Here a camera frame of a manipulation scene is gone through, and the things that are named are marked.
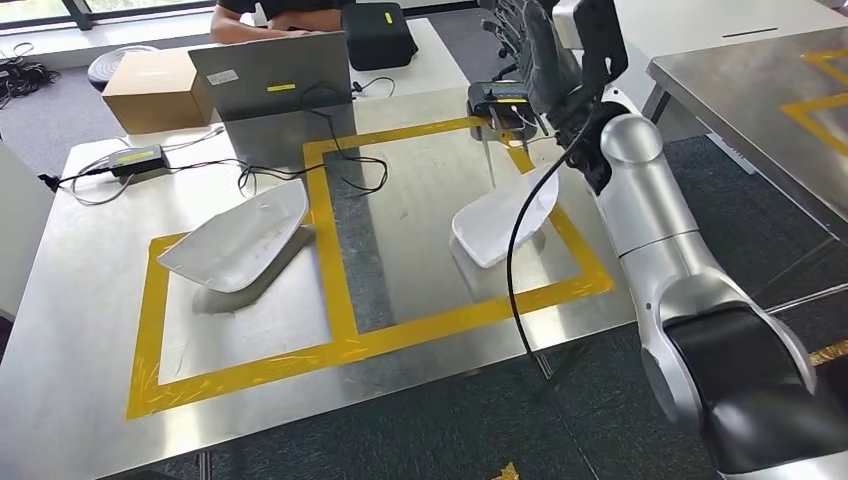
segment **cable bundle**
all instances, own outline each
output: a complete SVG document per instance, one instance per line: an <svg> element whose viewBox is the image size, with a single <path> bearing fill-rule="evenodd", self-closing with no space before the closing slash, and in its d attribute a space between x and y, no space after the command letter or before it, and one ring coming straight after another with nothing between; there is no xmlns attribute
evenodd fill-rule
<svg viewBox="0 0 848 480"><path fill-rule="evenodd" d="M11 57L0 52L0 110L13 98L25 97L59 78L59 72L37 62L24 61L24 56L33 49L31 43L20 43L12 49Z"/></svg>

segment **cardboard box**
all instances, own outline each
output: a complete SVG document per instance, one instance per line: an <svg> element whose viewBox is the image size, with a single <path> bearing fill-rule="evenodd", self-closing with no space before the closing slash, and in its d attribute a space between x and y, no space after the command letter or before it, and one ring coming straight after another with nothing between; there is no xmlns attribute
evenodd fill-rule
<svg viewBox="0 0 848 480"><path fill-rule="evenodd" d="M103 100L129 134L209 124L212 104L183 49L128 53Z"/></svg>

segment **power adapter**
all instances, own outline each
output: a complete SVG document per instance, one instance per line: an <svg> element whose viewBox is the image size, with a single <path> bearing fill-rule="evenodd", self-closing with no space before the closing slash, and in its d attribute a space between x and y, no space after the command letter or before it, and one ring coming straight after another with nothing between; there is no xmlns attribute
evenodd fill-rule
<svg viewBox="0 0 848 480"><path fill-rule="evenodd" d="M107 157L106 165L112 175L118 178L171 168L161 145L130 148L113 153Z"/></svg>

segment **laptop lid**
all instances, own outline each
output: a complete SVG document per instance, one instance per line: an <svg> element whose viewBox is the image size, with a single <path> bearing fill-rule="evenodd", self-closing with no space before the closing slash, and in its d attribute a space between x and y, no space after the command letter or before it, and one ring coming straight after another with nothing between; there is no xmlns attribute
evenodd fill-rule
<svg viewBox="0 0 848 480"><path fill-rule="evenodd" d="M352 101L343 32L216 46L188 54L225 122Z"/></svg>

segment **white plastic tray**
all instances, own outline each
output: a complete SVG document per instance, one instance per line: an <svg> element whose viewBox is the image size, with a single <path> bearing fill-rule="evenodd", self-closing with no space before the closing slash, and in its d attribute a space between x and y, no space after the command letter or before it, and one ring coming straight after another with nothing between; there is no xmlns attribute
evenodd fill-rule
<svg viewBox="0 0 848 480"><path fill-rule="evenodd" d="M483 195L454 215L451 224L453 234L477 265L489 268L506 257L509 236L521 205L548 168L539 167L527 172L512 184ZM518 229L516 248L542 227L556 205L557 195L559 178L554 174L527 209Z"/></svg>
<svg viewBox="0 0 848 480"><path fill-rule="evenodd" d="M286 182L215 215L158 261L211 290L242 290L268 268L308 209L303 182Z"/></svg>

